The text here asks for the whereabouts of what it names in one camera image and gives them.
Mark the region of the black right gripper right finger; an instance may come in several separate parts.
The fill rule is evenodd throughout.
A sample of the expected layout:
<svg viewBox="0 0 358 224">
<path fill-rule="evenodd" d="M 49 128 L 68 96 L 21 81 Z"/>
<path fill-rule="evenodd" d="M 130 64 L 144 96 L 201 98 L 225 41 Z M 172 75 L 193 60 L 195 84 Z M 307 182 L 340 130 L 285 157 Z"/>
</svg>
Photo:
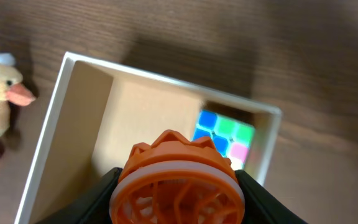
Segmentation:
<svg viewBox="0 0 358 224">
<path fill-rule="evenodd" d="M 244 170 L 235 175 L 245 199 L 242 224 L 306 224 Z"/>
</svg>

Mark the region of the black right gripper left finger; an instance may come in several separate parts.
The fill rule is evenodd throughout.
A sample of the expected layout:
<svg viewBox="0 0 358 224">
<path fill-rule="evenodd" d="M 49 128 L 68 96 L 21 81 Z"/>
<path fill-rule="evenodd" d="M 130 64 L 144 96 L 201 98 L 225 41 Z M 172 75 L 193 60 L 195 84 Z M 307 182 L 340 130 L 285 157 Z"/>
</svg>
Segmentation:
<svg viewBox="0 0 358 224">
<path fill-rule="evenodd" d="M 112 224 L 109 201 L 122 168 L 115 167 L 85 194 L 37 224 Z"/>
</svg>

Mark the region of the colourful puzzle cube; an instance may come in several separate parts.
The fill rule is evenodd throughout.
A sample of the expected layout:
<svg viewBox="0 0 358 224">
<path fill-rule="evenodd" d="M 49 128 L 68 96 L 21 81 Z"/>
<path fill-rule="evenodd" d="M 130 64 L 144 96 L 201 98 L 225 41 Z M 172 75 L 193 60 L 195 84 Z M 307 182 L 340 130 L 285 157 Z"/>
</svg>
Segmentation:
<svg viewBox="0 0 358 224">
<path fill-rule="evenodd" d="M 241 170 L 246 164 L 254 134 L 255 128 L 251 124 L 202 110 L 192 140 L 209 136 L 220 155 L 231 160 L 232 169 Z"/>
</svg>

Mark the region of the white cardboard box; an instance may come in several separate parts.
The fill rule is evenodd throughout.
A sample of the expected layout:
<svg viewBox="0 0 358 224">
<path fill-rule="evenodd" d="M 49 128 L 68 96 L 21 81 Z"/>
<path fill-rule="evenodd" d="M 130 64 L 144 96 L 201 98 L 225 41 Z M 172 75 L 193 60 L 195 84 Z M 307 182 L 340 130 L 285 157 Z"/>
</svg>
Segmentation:
<svg viewBox="0 0 358 224">
<path fill-rule="evenodd" d="M 16 223 L 35 223 L 69 204 L 107 171 L 122 167 L 138 142 L 152 143 L 167 129 L 191 138 L 202 109 L 255 126 L 244 169 L 263 184 L 282 119 L 278 107 L 67 52 Z"/>
</svg>

